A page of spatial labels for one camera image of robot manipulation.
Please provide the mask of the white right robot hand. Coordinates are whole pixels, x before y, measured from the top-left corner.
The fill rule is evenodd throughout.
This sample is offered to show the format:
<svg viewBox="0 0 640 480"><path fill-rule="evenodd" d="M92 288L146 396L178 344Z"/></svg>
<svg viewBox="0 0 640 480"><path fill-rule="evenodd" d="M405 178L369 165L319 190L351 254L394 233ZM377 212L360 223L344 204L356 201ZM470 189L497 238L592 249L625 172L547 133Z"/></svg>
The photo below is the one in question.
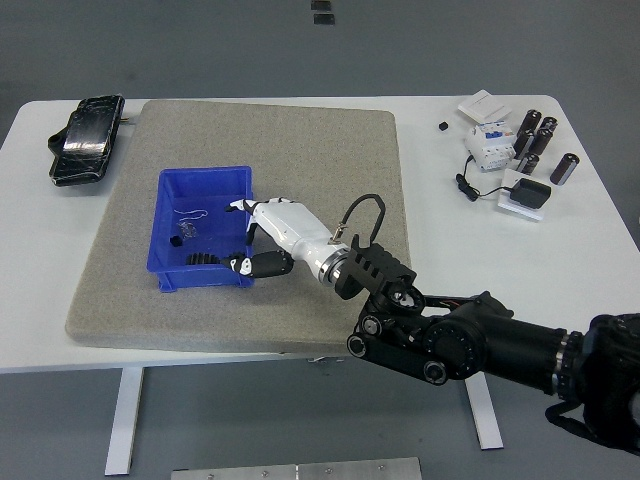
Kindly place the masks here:
<svg viewBox="0 0 640 480"><path fill-rule="evenodd" d="M253 242L254 233L260 228L273 239L277 249L254 256L235 253L221 259L222 265L246 277L266 278L285 275L296 261L303 261L320 283L337 282L349 248L333 240L327 227L303 204L285 198L241 199L230 203L226 210L250 215L248 243Z"/></svg>

